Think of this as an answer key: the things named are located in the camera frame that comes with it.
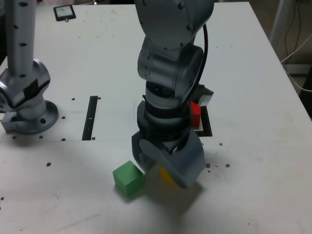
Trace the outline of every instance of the table surface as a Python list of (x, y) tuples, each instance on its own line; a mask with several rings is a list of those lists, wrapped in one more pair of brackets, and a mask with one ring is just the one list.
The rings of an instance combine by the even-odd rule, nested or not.
[[(77, 18), (65, 23), (52, 7), (37, 8), (35, 57), (49, 70), (44, 97), (60, 118), (16, 139), (1, 127), (1, 233), (312, 232), (312, 124), (248, 3), (216, 3), (207, 22), (201, 83), (215, 92), (213, 137), (201, 140), (211, 167), (187, 191), (154, 171), (132, 200), (116, 191), (112, 171), (134, 161), (144, 33), (134, 6), (74, 10)], [(202, 31), (195, 43), (203, 46)], [(101, 97), (96, 140), (81, 141), (90, 96)]]

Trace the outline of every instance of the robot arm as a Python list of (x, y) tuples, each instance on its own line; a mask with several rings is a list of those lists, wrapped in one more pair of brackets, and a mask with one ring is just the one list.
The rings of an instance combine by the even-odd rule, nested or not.
[(55, 104), (44, 100), (50, 76), (34, 58), (36, 0), (5, 0), (8, 66), (0, 75), (0, 110), (6, 132), (40, 133), (58, 119)]
[[(144, 101), (137, 109), (140, 131), (132, 137), (133, 155), (148, 172), (157, 162), (182, 188), (189, 188), (205, 166), (198, 136), (191, 129), (189, 101), (203, 72), (208, 37), (206, 21), (214, 0), (136, 0), (146, 35), (138, 73), (146, 80)], [(204, 27), (205, 52), (194, 45)], [(199, 95), (212, 92), (200, 87)]]
[[(138, 73), (147, 82), (174, 93), (174, 97), (180, 99), (178, 104), (185, 105), (198, 84), (200, 67), (205, 65), (208, 52), (205, 22), (212, 14), (214, 1), (136, 0), (135, 3), (146, 35)], [(207, 41), (205, 54), (193, 45), (202, 26)]]

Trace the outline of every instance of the white cable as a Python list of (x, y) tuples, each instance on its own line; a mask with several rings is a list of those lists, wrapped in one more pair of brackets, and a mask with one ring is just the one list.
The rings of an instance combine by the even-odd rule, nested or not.
[(299, 89), (301, 89), (301, 90), (303, 90), (303, 91), (306, 91), (306, 92), (311, 92), (311, 93), (312, 93), (312, 90), (308, 90), (308, 89), (301, 88), (300, 85), (297, 84), (296, 81), (294, 81), (294, 78), (292, 78), (292, 76), (289, 75), (288, 72), (286, 72), (286, 74), (288, 75), (288, 77), (289, 77), (290, 79), (292, 79), (292, 81), (294, 82), (294, 84), (295, 84)]
[(290, 56), (292, 56), (294, 53), (296, 53), (310, 38), (312, 37), (312, 34), (304, 41), (304, 43), (302, 43), (302, 45), (300, 45), (300, 47), (298, 49), (296, 49), (293, 53), (291, 53), (289, 56), (287, 56), (286, 58), (284, 58), (281, 63), (283, 61), (285, 61), (286, 59), (288, 59)]

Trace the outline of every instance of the black wire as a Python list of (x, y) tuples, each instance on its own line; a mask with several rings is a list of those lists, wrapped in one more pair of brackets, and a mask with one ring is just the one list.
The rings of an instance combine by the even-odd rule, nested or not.
[(199, 81), (201, 79), (201, 76), (203, 74), (205, 65), (206, 65), (207, 55), (208, 55), (208, 33), (207, 33), (207, 26), (206, 26), (206, 24), (204, 24), (203, 30), (204, 30), (204, 41), (205, 41), (203, 60), (202, 60), (201, 65), (200, 65), (200, 69), (199, 69), (196, 81), (195, 81), (192, 89), (190, 90), (189, 94), (187, 95), (187, 97), (183, 101), (182, 106), (184, 106), (189, 101), (189, 99), (191, 98), (191, 96), (194, 93), (195, 89), (197, 88), (197, 86), (199, 84)]
[(300, 13), (300, 5), (301, 5), (301, 3), (302, 3), (302, 0), (300, 0), (299, 5), (298, 5), (299, 31), (298, 31), (298, 35), (297, 35), (297, 41), (296, 41), (296, 44), (295, 44), (294, 50), (293, 50), (294, 52), (295, 52), (295, 50), (297, 49), (297, 45), (298, 45), (298, 42), (299, 42), (299, 36), (300, 36), (300, 33), (301, 33), (301, 13)]
[[(285, 45), (285, 49), (286, 49), (286, 57), (288, 57), (288, 49), (287, 49), (287, 45), (286, 45), (287, 35), (288, 35), (289, 30), (290, 30), (290, 28), (292, 27), (293, 22), (294, 22), (294, 20), (295, 20), (295, 18), (296, 18), (296, 6), (297, 6), (297, 3), (298, 3), (298, 2), (296, 1), (296, 4), (294, 5), (294, 8), (293, 8), (293, 18), (292, 18), (292, 22), (290, 23), (290, 25), (289, 25), (289, 27), (288, 27), (288, 29), (287, 29), (287, 32), (286, 32), (286, 34), (285, 34), (285, 38), (284, 38), (284, 45)], [(286, 72), (287, 72), (287, 61), (288, 61), (288, 60), (286, 60), (285, 63), (284, 63), (284, 69), (286, 70)]]

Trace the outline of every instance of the green cube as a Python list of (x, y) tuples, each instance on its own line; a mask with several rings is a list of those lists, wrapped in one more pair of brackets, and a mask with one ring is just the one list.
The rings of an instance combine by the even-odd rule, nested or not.
[(132, 161), (128, 161), (113, 171), (115, 186), (126, 197), (136, 193), (144, 185), (144, 175)]

